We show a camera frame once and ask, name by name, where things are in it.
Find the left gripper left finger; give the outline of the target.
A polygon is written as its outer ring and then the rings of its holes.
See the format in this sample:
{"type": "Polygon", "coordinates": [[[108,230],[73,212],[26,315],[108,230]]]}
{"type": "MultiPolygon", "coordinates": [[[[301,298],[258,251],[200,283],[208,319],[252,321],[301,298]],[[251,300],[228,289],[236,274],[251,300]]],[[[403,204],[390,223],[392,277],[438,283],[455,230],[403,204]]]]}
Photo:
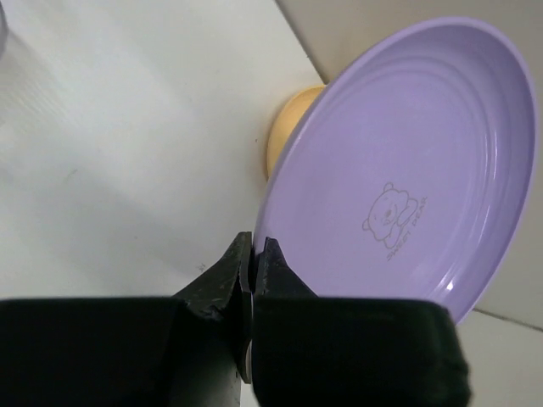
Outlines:
{"type": "Polygon", "coordinates": [[[4,406],[237,406],[251,236],[166,297],[1,302],[4,406]]]}

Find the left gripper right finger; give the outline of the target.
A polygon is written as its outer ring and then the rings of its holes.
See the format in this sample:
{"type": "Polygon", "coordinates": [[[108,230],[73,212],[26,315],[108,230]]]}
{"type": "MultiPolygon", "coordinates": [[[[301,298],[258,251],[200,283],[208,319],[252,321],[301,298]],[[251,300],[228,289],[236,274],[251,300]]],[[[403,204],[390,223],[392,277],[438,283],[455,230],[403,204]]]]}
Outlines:
{"type": "Polygon", "coordinates": [[[472,396],[445,308],[319,297],[272,238],[258,258],[251,359],[262,406],[466,406],[472,396]]]}

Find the purple plate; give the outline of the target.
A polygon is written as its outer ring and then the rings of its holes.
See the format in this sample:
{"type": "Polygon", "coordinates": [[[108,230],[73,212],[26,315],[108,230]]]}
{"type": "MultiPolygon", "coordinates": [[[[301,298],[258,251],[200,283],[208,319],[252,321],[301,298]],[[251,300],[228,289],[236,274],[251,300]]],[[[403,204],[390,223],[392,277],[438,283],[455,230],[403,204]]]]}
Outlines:
{"type": "Polygon", "coordinates": [[[489,286],[535,171],[527,64],[494,26],[411,25],[318,95],[267,182],[256,253],[277,240],[327,298],[422,299],[462,321],[489,286]]]}

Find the orange plate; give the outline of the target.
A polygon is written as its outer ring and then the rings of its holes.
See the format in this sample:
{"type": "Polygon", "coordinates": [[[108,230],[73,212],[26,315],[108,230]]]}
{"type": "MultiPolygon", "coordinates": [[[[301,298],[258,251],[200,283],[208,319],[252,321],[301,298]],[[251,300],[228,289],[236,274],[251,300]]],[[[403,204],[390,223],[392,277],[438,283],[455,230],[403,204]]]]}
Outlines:
{"type": "Polygon", "coordinates": [[[266,147],[266,176],[270,177],[287,140],[325,85],[308,87],[294,94],[274,120],[266,147]]]}

